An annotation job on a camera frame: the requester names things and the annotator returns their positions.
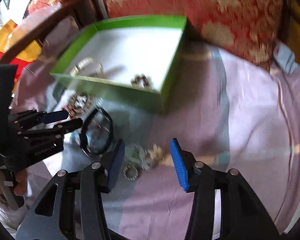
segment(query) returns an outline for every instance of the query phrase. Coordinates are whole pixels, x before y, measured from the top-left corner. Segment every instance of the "white sleeve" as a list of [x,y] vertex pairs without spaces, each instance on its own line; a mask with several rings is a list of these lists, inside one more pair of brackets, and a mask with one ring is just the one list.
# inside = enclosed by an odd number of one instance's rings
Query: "white sleeve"
[[14,211],[0,202],[0,222],[13,237],[15,237],[18,226],[21,224],[27,212],[28,207],[26,204]]

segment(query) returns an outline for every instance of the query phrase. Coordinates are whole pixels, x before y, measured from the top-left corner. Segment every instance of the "metal screw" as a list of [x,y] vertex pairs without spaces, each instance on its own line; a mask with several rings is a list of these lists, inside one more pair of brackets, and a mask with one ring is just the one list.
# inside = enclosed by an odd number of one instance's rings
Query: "metal screw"
[[194,166],[195,166],[196,168],[198,168],[198,169],[201,169],[201,168],[203,168],[204,163],[203,163],[203,162],[195,162],[195,163],[194,163]]
[[58,171],[58,176],[63,177],[67,172],[65,170]]
[[230,170],[230,174],[231,174],[232,176],[237,176],[237,175],[239,174],[239,171],[238,171],[237,169],[231,169],[231,170]]
[[93,168],[94,170],[97,170],[101,167],[101,163],[93,163],[91,164],[91,168]]

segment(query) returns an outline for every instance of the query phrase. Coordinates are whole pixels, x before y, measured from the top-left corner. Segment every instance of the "silver bangle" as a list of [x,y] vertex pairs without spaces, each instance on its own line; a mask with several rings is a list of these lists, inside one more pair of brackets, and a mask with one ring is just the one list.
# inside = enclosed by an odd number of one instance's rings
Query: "silver bangle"
[[98,65],[95,71],[96,76],[99,76],[100,74],[103,73],[103,66],[101,65],[100,62],[96,61],[92,57],[86,57],[73,67],[73,69],[70,71],[70,76],[77,76],[80,73],[80,71],[82,71],[85,67],[87,67],[91,63],[95,63],[96,65]]
[[123,174],[130,181],[135,181],[139,177],[138,169],[129,164],[123,169]]

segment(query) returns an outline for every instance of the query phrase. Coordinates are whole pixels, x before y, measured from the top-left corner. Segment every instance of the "open box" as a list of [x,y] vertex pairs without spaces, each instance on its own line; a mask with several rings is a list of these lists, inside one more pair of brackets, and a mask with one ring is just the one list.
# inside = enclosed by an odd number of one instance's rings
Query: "open box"
[[[166,109],[176,79],[176,54],[187,19],[182,16],[133,16],[97,22],[71,44],[50,72],[65,87],[151,112]],[[103,66],[103,78],[71,76],[83,59]],[[151,87],[132,86],[144,74]]]

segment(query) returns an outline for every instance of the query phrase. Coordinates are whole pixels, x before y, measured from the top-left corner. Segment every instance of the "bed sheet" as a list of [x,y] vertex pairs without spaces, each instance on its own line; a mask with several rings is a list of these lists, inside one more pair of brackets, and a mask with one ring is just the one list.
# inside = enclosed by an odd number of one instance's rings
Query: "bed sheet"
[[[189,42],[180,57],[183,66],[167,115],[103,102],[114,120],[116,139],[128,147],[137,143],[150,148],[155,143],[169,151],[170,140],[177,137],[182,148],[213,168],[238,168],[284,231],[300,198],[300,146],[295,154],[295,142],[300,143],[300,84],[291,89],[292,81],[282,72],[269,75],[203,42]],[[48,59],[53,56],[43,58],[40,72],[32,68],[34,63],[24,70],[28,76],[22,76],[26,82],[21,80],[13,111],[30,106],[59,110],[72,95],[49,77],[54,61]],[[31,91],[38,81],[40,89]],[[73,137],[65,142],[63,152],[45,160],[52,176],[61,168],[72,172],[92,162]],[[184,239],[193,194],[179,186],[169,156],[135,182],[120,174],[114,190],[102,197],[108,227],[115,232],[130,239]],[[215,210],[214,238],[220,230],[218,192]]]

